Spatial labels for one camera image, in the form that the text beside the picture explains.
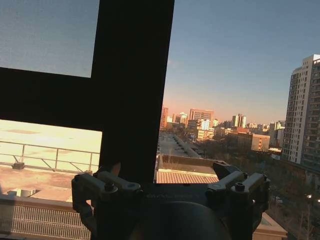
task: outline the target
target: roof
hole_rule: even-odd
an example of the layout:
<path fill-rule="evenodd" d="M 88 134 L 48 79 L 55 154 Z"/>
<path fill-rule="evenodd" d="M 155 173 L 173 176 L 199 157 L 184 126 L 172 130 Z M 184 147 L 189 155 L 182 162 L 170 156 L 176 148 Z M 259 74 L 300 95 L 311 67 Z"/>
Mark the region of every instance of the roof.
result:
<path fill-rule="evenodd" d="M 219 179 L 215 174 L 159 169 L 156 173 L 157 184 L 209 184 Z"/>

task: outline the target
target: bolt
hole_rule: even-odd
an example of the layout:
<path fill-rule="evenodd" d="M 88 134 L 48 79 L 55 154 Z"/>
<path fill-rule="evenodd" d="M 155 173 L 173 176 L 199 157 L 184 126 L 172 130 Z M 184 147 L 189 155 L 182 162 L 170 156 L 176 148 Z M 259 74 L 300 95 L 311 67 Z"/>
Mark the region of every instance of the bolt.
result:
<path fill-rule="evenodd" d="M 245 185 L 242 182 L 237 182 L 235 184 L 235 190 L 238 192 L 243 192 L 245 190 Z"/>
<path fill-rule="evenodd" d="M 107 182 L 104 185 L 104 190 L 106 191 L 112 191 L 114 189 L 115 185 L 112 182 Z"/>
<path fill-rule="evenodd" d="M 135 192 L 135 196 L 141 198 L 144 195 L 144 191 L 142 189 L 138 189 Z"/>

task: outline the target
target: screw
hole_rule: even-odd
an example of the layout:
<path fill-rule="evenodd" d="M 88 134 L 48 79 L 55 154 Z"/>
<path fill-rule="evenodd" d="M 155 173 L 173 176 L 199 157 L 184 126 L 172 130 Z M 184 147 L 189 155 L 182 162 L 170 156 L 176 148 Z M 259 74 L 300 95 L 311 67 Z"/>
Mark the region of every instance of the screw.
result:
<path fill-rule="evenodd" d="M 243 192 L 245 190 L 245 185 L 242 182 L 237 182 L 235 184 L 235 190 L 238 192 Z"/>
<path fill-rule="evenodd" d="M 111 191 L 113 190 L 115 187 L 115 185 L 112 183 L 112 182 L 107 182 L 105 185 L 104 185 L 104 190 L 106 191 Z"/>

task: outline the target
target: vent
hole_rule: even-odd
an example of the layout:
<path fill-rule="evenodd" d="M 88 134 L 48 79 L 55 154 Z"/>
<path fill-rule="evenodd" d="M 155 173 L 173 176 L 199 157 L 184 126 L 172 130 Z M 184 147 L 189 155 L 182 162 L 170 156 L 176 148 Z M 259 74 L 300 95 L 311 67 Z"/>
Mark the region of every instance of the vent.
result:
<path fill-rule="evenodd" d="M 40 192 L 40 190 L 34 189 L 34 188 L 15 188 L 13 190 L 10 190 L 7 192 L 10 196 L 17 196 L 17 197 L 30 197 L 36 193 Z"/>

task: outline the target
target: window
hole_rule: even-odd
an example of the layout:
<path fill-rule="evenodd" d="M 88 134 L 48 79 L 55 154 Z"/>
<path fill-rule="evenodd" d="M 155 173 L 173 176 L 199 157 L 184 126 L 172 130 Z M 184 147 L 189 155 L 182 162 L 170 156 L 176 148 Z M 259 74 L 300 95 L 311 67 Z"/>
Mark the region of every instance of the window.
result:
<path fill-rule="evenodd" d="M 91 77 L 99 0 L 3 0 L 0 9 L 0 67 Z"/>

